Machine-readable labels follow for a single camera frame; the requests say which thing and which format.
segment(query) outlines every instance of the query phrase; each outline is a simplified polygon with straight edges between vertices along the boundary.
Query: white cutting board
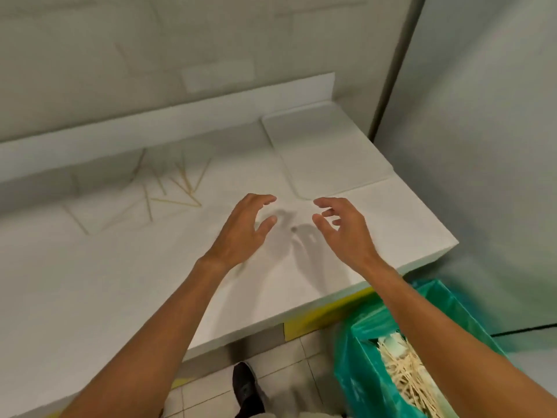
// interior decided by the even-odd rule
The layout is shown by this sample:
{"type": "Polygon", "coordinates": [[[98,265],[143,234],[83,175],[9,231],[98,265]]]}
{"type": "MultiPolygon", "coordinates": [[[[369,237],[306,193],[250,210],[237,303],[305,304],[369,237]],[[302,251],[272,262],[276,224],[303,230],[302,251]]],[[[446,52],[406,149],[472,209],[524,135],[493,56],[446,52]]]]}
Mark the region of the white cutting board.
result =
{"type": "Polygon", "coordinates": [[[332,101],[261,121],[300,198],[331,196],[394,175],[385,157],[332,101]]]}

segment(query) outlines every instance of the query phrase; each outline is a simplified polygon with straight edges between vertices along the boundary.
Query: green plastic bag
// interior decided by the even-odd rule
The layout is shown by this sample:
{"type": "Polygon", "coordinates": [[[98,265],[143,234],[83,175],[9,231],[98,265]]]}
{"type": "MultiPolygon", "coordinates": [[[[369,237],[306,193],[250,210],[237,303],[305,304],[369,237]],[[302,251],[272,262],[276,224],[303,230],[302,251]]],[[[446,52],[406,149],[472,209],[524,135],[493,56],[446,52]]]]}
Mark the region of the green plastic bag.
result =
{"type": "MultiPolygon", "coordinates": [[[[441,281],[430,281],[416,290],[464,330],[505,355],[441,281]]],[[[335,347],[335,375],[356,418],[426,418],[401,397],[377,347],[369,341],[397,330],[397,323],[379,296],[344,322],[335,347]]]]}

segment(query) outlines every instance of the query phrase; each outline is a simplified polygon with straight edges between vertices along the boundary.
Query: person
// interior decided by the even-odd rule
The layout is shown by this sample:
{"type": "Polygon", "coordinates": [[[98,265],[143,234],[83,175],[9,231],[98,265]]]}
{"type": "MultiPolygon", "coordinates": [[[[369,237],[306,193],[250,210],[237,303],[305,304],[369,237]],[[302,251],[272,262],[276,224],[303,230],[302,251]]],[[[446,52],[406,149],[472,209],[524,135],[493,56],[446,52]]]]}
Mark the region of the person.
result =
{"type": "MultiPolygon", "coordinates": [[[[248,194],[212,247],[153,316],[91,380],[61,418],[156,418],[219,283],[261,247],[277,217],[255,229],[258,211],[276,200],[248,194]]],[[[344,198],[319,198],[312,217],[331,250],[367,280],[414,346],[460,418],[557,417],[557,399],[505,357],[451,321],[408,285],[375,250],[366,220],[344,198]],[[332,225],[326,217],[334,217],[332,225]]],[[[249,367],[233,372],[238,417],[264,411],[249,367]]]]}

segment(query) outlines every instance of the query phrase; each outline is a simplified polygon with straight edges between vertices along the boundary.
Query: person's right arm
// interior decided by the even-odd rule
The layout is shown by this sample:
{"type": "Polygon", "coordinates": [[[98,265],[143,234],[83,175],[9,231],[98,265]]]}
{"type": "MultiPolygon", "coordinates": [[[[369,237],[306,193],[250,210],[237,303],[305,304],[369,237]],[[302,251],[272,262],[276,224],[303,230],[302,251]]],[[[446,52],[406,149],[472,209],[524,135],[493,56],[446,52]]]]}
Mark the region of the person's right arm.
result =
{"type": "Polygon", "coordinates": [[[418,353],[460,418],[557,417],[557,399],[491,351],[422,297],[379,256],[366,220],[344,198],[319,198],[328,208],[313,222],[333,252],[361,274],[418,353]],[[325,217],[338,216],[332,224],[325,217]]]}

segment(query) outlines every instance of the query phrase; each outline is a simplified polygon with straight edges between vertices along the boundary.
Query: person's right hand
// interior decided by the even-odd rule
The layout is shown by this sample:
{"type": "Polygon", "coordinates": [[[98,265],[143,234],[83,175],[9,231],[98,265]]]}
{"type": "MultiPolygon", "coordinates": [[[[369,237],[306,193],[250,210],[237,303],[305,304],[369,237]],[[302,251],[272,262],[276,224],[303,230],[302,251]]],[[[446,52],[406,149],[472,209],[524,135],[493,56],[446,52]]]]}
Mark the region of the person's right hand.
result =
{"type": "Polygon", "coordinates": [[[373,245],[372,237],[364,216],[346,198],[317,198],[314,204],[328,208],[312,219],[325,241],[337,257],[348,267],[364,276],[367,271],[378,266],[387,266],[373,245]],[[325,217],[338,216],[332,224],[325,217]]]}

